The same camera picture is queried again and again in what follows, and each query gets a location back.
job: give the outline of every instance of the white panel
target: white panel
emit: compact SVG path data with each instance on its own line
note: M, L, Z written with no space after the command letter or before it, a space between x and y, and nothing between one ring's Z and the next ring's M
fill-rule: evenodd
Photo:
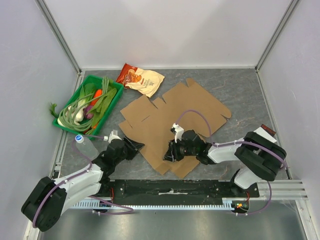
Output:
M1 1L0 32L0 239L20 240L21 207L50 173L61 132L50 102L66 103L77 74L35 1Z
M320 2L302 0L260 75L291 171L320 223Z
M290 0L46 0L82 68L254 66Z

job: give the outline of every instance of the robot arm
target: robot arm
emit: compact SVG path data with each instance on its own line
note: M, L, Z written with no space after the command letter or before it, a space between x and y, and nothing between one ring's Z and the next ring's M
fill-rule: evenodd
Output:
M275 144L276 139L267 130L271 129L259 127L253 132L248 132L243 138L218 144L204 142L194 130L184 131L174 123L171 131L175 137L169 142L164 160L175 162L182 160L184 156L196 156L196 159L205 165L219 164L224 161L241 161L245 168L239 169L231 181L238 187L234 189L235 191L243 192L260 180L275 180L282 164L270 152L281 159L287 155L283 148ZM245 143L258 144L268 152Z
M116 166L123 160L132 160L143 148L144 144L135 142L127 137L121 139L116 131L112 131L108 138L106 150L92 161L92 166L57 179L42 178L35 186L30 196L23 204L21 211L30 220L36 217L35 226L42 232L50 229L60 216L70 207L82 199L97 194L102 181L109 180ZM39 214L36 212L46 195L56 188L47 199Z

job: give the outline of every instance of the cardboard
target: cardboard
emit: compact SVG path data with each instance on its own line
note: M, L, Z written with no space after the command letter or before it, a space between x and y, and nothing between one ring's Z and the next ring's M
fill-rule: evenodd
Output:
M192 78L167 91L152 102L145 96L131 102L121 110L125 121L119 127L129 138L144 143L140 151L149 164L160 174L171 170L179 178L184 178L199 161L194 156L187 156L181 161L163 160L168 150L168 142L174 139L170 131L172 124L186 110L193 109L207 119L211 132L214 133L231 117L230 110L218 99L201 87ZM197 134L209 137L205 121L194 112L186 113L178 123L184 130L194 130Z

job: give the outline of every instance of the white back wall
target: white back wall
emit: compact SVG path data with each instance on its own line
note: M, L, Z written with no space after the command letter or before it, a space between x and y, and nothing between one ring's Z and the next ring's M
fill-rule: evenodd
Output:
M255 66L290 0L45 0L82 68Z
M52 170L60 130L50 102L62 107L77 74L34 0L0 7L0 239L23 238L21 207Z
M291 171L320 223L320 2L300 1L265 61L261 80Z

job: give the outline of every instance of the green plastic crate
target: green plastic crate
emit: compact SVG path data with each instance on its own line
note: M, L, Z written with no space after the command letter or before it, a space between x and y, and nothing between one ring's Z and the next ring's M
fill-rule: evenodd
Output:
M80 90L82 88L83 85L86 84L90 84L93 83L97 89L101 89L102 88L102 77L98 77L98 76L93 76L93 75L89 75L85 78L85 80L83 81L83 83L79 86L79 88L75 91L75 93L73 94L73 96L69 99L69 101L67 102L67 104L64 107L67 107L69 104L73 103L74 101L77 100L77 98L80 95ZM98 126L96 127L96 129L93 131L92 135L98 135L101 128L103 127L103 125L105 124L105 121L108 119L110 113L112 112L112 110L114 109L116 103L119 101L120 97L122 96L122 93L124 91L124 86L120 83L117 82L113 82L112 86L116 88L116 94L114 96L114 98L112 99L109 107L107 108L107 110L105 111L103 117L101 118L101 120L99 121ZM77 134L83 134L82 132L77 132L74 130L71 130L69 128L60 126L58 124L58 120L55 118L52 122L52 124L58 128L61 128L67 132L73 133L75 135Z

